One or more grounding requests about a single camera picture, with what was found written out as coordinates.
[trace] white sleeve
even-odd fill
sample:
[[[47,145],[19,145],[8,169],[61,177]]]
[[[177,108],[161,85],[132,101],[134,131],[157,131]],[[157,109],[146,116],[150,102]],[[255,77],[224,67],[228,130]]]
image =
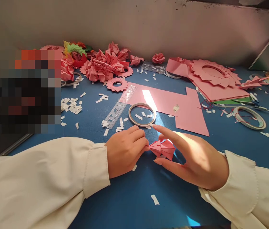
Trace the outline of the white sleeve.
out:
[[[104,143],[63,137],[0,157],[0,228],[66,229],[108,185]]]
[[[201,197],[231,221],[231,228],[269,229],[269,169],[225,153],[230,170],[226,184],[217,191],[199,188]]]

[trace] white wall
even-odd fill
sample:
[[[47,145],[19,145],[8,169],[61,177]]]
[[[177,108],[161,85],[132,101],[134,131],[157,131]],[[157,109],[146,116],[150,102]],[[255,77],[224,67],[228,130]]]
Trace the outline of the white wall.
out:
[[[269,10],[186,0],[0,0],[0,47],[114,41],[133,54],[242,63],[269,40]]]

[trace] cut paper sheet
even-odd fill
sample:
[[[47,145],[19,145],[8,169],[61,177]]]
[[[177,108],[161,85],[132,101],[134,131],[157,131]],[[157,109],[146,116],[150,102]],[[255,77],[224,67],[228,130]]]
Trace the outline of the cut paper sheet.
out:
[[[131,82],[128,83],[137,87],[137,89],[127,101],[127,104],[146,103],[154,111],[175,116],[177,128],[209,136],[202,110],[199,108],[200,102],[196,90],[187,87],[186,95],[183,95]],[[173,107],[176,104],[179,105],[179,110],[175,113]]]

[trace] green paper sheet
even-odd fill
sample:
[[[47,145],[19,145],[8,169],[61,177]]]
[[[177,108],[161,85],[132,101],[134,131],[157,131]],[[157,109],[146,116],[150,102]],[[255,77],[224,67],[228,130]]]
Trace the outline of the green paper sheet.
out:
[[[236,99],[236,100],[244,101],[244,102],[251,102],[250,97],[240,98],[240,99]],[[216,103],[216,104],[239,104],[239,102],[235,102],[232,100],[221,100],[221,101],[216,101],[213,103]]]

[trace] tape roll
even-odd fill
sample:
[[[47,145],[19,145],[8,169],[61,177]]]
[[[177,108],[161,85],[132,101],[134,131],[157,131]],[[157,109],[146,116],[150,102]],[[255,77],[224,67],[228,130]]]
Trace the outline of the tape roll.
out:
[[[128,110],[129,120],[130,120],[133,124],[135,124],[135,125],[137,125],[137,126],[139,126],[139,127],[148,127],[148,126],[150,126],[149,123],[147,123],[147,124],[141,124],[141,123],[138,123],[138,122],[136,122],[136,121],[131,117],[131,114],[130,114],[131,110],[132,110],[134,107],[137,107],[137,106],[145,106],[145,107],[147,107],[147,108],[149,108],[149,109],[151,110],[151,112],[153,113],[153,120],[152,120],[150,123],[153,123],[153,122],[156,120],[156,113],[155,113],[155,111],[154,111],[148,104],[146,104],[146,103],[136,103],[136,104],[132,105],[132,106],[129,108],[129,110]]]
[[[248,113],[252,114],[252,116],[254,118],[257,119],[257,121],[259,122],[259,126],[253,126],[249,123],[247,123],[239,114],[239,110],[243,110],[243,111],[247,111]],[[266,122],[265,120],[262,118],[262,116],[260,116],[258,113],[256,113],[254,110],[251,110],[248,107],[235,107],[233,109],[233,113],[235,116],[236,121],[240,121],[240,123],[242,123],[243,125],[245,125],[246,127],[249,127],[250,129],[254,129],[254,130],[262,130],[266,128]]]

